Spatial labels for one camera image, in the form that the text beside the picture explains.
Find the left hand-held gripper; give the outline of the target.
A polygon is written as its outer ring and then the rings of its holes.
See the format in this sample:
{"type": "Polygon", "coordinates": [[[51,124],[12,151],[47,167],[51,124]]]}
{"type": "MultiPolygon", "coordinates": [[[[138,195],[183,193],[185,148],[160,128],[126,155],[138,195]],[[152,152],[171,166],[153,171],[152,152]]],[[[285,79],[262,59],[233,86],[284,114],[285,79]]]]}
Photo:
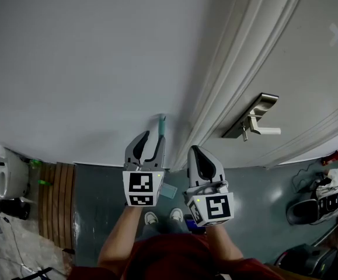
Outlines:
{"type": "MultiPolygon", "coordinates": [[[[137,135],[125,149],[124,167],[139,168],[141,155],[150,131],[137,135]]],[[[165,170],[166,139],[160,135],[153,157],[144,161],[144,167],[138,170],[123,171],[123,185],[127,205],[131,207],[154,207],[161,193],[165,170]]]]}

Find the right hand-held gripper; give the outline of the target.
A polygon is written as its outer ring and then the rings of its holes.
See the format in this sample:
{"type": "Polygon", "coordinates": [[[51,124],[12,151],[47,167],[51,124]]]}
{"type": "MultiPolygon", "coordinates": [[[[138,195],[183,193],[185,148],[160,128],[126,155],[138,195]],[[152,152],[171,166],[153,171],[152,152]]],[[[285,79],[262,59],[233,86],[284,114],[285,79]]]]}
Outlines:
{"type": "Polygon", "coordinates": [[[223,181],[221,162],[208,150],[193,145],[187,154],[187,164],[191,188],[183,195],[196,226],[214,226],[233,219],[234,194],[229,192],[228,182],[223,181]]]}

